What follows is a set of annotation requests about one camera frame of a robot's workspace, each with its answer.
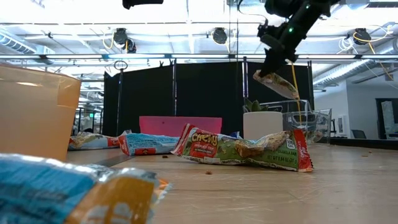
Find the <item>black partition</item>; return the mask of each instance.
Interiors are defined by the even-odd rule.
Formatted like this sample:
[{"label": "black partition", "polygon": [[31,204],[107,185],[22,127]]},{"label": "black partition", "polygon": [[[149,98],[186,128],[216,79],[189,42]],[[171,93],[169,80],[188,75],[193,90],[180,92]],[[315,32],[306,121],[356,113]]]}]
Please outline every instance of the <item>black partition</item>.
[{"label": "black partition", "polygon": [[219,117],[223,134],[243,129],[242,63],[177,64],[177,116]]},{"label": "black partition", "polygon": [[139,133],[140,116],[173,116],[173,68],[171,66],[124,72],[119,130],[118,91],[120,74],[104,79],[103,133],[116,136],[131,129]]},{"label": "black partition", "polygon": [[[256,70],[260,70],[262,63],[248,62],[248,95],[251,101],[258,100],[260,103],[270,103],[275,101],[288,100],[280,96],[274,90],[264,86],[252,78]],[[297,80],[298,93],[302,100],[308,100],[311,107],[314,107],[313,91],[312,91],[312,75],[307,66],[294,66]],[[276,72],[282,78],[291,84],[294,84],[292,66],[284,65]]]}]

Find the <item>wooden table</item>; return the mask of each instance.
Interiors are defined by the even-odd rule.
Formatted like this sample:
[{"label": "wooden table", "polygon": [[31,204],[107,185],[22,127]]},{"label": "wooden table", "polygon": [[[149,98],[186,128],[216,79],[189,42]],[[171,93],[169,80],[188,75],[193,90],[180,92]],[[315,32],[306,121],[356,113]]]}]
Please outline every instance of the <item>wooden table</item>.
[{"label": "wooden table", "polygon": [[154,224],[398,223],[398,151],[316,145],[309,153],[312,173],[197,164],[173,155],[115,167],[154,171],[173,183]]}]

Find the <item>white wall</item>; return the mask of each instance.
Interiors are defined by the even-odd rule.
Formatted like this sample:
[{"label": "white wall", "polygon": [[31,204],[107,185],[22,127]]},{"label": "white wall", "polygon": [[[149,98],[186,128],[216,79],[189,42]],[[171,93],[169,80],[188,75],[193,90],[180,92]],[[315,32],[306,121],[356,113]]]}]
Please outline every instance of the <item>white wall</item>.
[{"label": "white wall", "polygon": [[364,131],[368,139],[379,139],[376,98],[398,98],[398,90],[389,85],[350,84],[347,91],[350,128]]},{"label": "white wall", "polygon": [[331,108],[331,118],[335,119],[336,130],[338,129],[338,117],[345,115],[346,118],[346,135],[338,134],[337,136],[351,137],[351,131],[349,126],[349,113],[348,113],[348,97],[347,97],[347,87],[346,81],[342,81],[336,87],[325,88],[324,93],[314,93],[315,97],[315,109],[330,109]]}]

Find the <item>pink box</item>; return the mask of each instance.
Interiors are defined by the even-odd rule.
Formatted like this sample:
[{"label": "pink box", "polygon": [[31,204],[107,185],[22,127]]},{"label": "pink box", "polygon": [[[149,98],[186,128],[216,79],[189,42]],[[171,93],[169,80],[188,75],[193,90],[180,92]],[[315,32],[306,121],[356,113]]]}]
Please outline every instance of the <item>pink box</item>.
[{"label": "pink box", "polygon": [[172,117],[172,116],[140,116],[141,133],[180,137],[184,126],[189,123],[199,129],[219,134],[222,118]]}]

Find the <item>white pot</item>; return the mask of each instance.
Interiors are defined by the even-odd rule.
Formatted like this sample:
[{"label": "white pot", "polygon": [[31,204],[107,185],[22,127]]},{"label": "white pot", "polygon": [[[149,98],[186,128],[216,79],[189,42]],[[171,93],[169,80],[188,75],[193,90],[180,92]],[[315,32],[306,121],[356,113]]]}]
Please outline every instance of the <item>white pot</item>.
[{"label": "white pot", "polygon": [[262,111],[243,114],[243,138],[257,140],[268,134],[283,131],[281,112]]}]

